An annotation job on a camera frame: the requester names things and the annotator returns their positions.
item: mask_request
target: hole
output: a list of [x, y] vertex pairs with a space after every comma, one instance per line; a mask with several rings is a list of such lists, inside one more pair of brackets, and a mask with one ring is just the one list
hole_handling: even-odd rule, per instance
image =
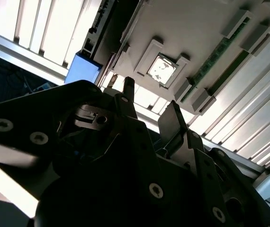
[[205, 164], [206, 164], [207, 166], [210, 166], [210, 163], [209, 163], [208, 161], [206, 161], [206, 160], [205, 160]]
[[44, 56], [44, 54], [45, 54], [45, 51], [44, 51], [44, 50], [42, 50], [42, 49], [39, 49], [39, 51], [38, 51], [38, 55], [40, 55], [40, 56]]
[[241, 203], [236, 198], [230, 198], [226, 203], [226, 209], [237, 223], [244, 221], [244, 210]]
[[211, 174], [207, 174], [207, 177], [208, 177], [210, 180], [212, 180], [212, 179], [213, 179], [213, 177], [212, 177], [212, 175], [211, 175]]
[[107, 120], [108, 119], [105, 116], [101, 116], [101, 117], [97, 118], [96, 122], [97, 122], [97, 124], [104, 124], [107, 122]]
[[0, 122], [0, 127], [7, 128], [8, 127], [8, 123], [6, 123], [6, 122]]
[[87, 41], [86, 41], [86, 44], [84, 45], [84, 48], [87, 51], [91, 52], [93, 50], [93, 47], [94, 47], [94, 42], [91, 39], [87, 38]]
[[35, 140], [43, 141], [45, 138], [42, 135], [36, 135], [34, 137]]
[[222, 215], [221, 215], [221, 213], [219, 211], [216, 211], [216, 214], [217, 214], [218, 217], [222, 218]]
[[143, 150], [146, 150], [146, 149], [147, 149], [147, 146], [146, 146], [146, 144], [144, 144], [144, 143], [140, 144], [140, 147], [141, 147]]
[[63, 67], [64, 67], [64, 68], [67, 68], [68, 65], [69, 65], [69, 63], [67, 63], [66, 61], [63, 61]]
[[136, 128], [136, 132], [138, 132], [138, 133], [143, 133], [143, 129], [141, 129], [141, 128]]
[[153, 191], [154, 191], [157, 195], [160, 194], [160, 190], [159, 190], [159, 188], [156, 187], [156, 186], [153, 187]]
[[183, 164], [186, 168], [191, 169], [191, 165], [190, 162], [186, 162], [185, 164]]

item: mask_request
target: slat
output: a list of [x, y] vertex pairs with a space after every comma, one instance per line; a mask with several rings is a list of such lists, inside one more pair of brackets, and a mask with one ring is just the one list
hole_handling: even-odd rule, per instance
[[270, 70], [270, 43], [233, 77], [229, 84], [216, 97], [217, 101], [198, 117], [191, 129], [198, 134], [205, 133], [217, 120], [224, 117], [235, 104], [241, 100], [252, 87]]
[[152, 111], [154, 113], [159, 113], [163, 108], [164, 108], [164, 105], [167, 103], [168, 101], [165, 100], [164, 98], [159, 98], [155, 104], [155, 106], [152, 108]]
[[38, 13], [34, 25], [33, 37], [30, 44], [31, 51], [39, 53], [39, 49], [44, 37], [48, 16], [51, 10], [52, 0], [40, 0]]
[[140, 87], [136, 92], [134, 102], [144, 108], [148, 108], [149, 105], [154, 105], [157, 99], [158, 96], [156, 94], [143, 87]]
[[34, 30], [39, 0], [24, 0], [19, 27], [19, 45], [29, 48]]
[[246, 119], [252, 117], [269, 99], [270, 72], [216, 125], [215, 128], [219, 128], [221, 125], [224, 125], [224, 127], [212, 141], [214, 143], [224, 142], [224, 138], [229, 133], [236, 131]]
[[69, 63], [68, 69], [73, 61], [76, 52], [81, 50], [89, 29], [92, 27], [95, 16], [98, 12], [101, 0], [85, 0], [73, 32], [73, 36], [64, 61]]
[[[223, 147], [229, 150], [240, 149], [247, 142], [270, 124], [270, 101], [267, 102], [250, 120], [238, 129], [229, 139], [223, 143]], [[248, 153], [240, 153], [244, 157], [250, 157]]]

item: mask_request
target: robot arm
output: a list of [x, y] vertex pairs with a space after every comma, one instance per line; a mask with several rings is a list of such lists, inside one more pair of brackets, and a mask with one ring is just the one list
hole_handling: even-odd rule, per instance
[[78, 81], [1, 103], [0, 192], [37, 227], [270, 226], [267, 203], [174, 101], [155, 152], [133, 100], [126, 78], [123, 93]]

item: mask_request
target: metal frame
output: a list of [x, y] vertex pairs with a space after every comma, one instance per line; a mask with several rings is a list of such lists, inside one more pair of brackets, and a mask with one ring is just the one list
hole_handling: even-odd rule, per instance
[[0, 58], [62, 85], [68, 70], [0, 36]]
[[[137, 112], [137, 116], [147, 122], [149, 122], [150, 124], [152, 124], [155, 127], [158, 127], [158, 123], [157, 121], [141, 114]], [[265, 167], [264, 166], [260, 166], [234, 152], [231, 152], [228, 149], [225, 149], [223, 147], [221, 147], [218, 144], [215, 144], [209, 140], [207, 140], [204, 137], [201, 137], [203, 145], [205, 147], [205, 149], [210, 150], [211, 148], [218, 148], [221, 149], [222, 151], [224, 151], [229, 157], [230, 159], [235, 163], [235, 165], [240, 169], [240, 171], [247, 177], [255, 180], [257, 179], [264, 171], [265, 171]]]

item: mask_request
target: cable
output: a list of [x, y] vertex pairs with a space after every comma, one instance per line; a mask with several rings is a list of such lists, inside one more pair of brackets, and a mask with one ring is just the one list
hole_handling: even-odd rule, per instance
[[[10, 75], [7, 76], [7, 84], [13, 90], [21, 90], [24, 87], [24, 80], [22, 78], [20, 78], [16, 73], [17, 72], [14, 72], [14, 73], [12, 73], [12, 74], [10, 74]], [[13, 75], [15, 75], [20, 80], [20, 82], [22, 82], [22, 84], [21, 84], [20, 87], [14, 87], [14, 86], [12, 86], [11, 82], [9, 82], [9, 78], [11, 76], [13, 76]]]
[[29, 89], [30, 93], [34, 93], [34, 91], [32, 90], [32, 88], [30, 87], [29, 83], [27, 82], [27, 78], [25, 77], [25, 75], [23, 76], [23, 79], [25, 80], [26, 86]]

